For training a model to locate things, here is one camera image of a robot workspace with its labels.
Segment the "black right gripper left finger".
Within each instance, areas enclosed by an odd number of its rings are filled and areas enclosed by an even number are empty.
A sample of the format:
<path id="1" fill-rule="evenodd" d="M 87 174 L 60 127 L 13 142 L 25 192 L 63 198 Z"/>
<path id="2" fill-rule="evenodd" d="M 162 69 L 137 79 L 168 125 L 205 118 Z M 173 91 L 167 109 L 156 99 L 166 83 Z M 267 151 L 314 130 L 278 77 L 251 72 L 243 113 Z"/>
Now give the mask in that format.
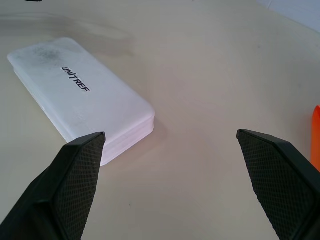
<path id="1" fill-rule="evenodd" d="M 64 145 L 0 225 L 2 240 L 80 240 L 94 201 L 106 136 Z"/>

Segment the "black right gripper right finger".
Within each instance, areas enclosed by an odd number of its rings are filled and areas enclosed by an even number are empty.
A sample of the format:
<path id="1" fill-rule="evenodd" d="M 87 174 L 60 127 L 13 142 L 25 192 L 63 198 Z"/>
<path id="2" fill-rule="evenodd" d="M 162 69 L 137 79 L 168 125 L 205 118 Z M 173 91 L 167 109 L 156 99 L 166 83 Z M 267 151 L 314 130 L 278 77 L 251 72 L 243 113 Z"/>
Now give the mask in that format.
<path id="1" fill-rule="evenodd" d="M 320 172 L 288 141 L 239 129 L 252 188 L 281 240 L 320 238 Z"/>

